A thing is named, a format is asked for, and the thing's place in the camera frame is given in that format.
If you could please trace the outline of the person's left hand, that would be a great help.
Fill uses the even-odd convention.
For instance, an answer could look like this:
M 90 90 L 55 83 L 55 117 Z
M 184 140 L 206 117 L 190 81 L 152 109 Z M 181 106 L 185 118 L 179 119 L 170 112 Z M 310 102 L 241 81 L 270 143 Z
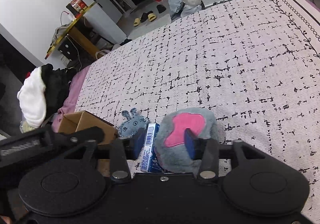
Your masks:
M 12 219 L 8 216 L 0 216 L 1 221 L 5 224 L 12 224 Z

